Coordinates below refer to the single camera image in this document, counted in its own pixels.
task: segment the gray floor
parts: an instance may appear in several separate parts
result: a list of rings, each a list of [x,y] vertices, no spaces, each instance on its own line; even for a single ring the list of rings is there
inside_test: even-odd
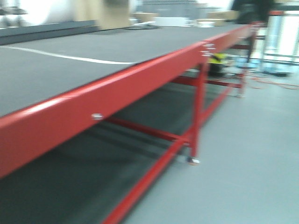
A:
[[[265,87],[229,97],[203,128],[201,164],[179,157],[123,223],[298,224],[299,90]]]

